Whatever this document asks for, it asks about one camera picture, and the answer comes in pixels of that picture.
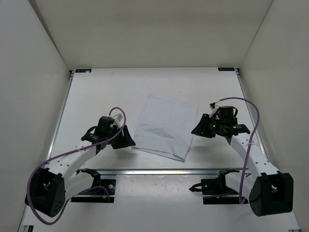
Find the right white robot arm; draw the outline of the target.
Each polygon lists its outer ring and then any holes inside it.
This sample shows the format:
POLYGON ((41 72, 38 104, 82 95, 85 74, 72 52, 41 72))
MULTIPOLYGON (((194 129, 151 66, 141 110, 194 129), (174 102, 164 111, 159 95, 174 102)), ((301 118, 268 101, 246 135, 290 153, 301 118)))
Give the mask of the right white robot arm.
POLYGON ((193 135, 214 138, 224 137, 244 161, 244 171, 221 171, 216 187, 221 193, 234 190, 239 194, 239 203, 248 202, 258 216, 290 213, 293 209, 294 180, 289 173, 282 173, 262 153, 251 139, 244 124, 239 124, 236 114, 203 114, 191 132, 193 135))

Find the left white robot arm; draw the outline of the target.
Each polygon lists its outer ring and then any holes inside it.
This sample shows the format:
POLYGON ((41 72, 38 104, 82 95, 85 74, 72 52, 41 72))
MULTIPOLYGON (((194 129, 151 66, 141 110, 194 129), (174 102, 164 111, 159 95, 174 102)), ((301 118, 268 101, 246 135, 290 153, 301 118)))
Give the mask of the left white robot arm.
POLYGON ((93 126, 81 138, 81 147, 58 155, 37 167, 30 175, 25 203, 34 213, 51 218, 63 210, 71 197, 100 189, 99 173, 83 165, 107 145, 113 149, 135 146, 127 126, 93 126))

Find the white skirt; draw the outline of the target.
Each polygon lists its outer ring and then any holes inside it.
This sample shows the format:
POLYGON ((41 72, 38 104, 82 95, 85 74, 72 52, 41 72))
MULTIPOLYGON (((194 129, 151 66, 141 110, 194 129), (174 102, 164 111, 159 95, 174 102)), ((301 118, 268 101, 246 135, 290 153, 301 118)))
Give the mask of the white skirt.
POLYGON ((192 103, 148 95, 135 126, 133 148, 184 162, 197 113, 192 103))

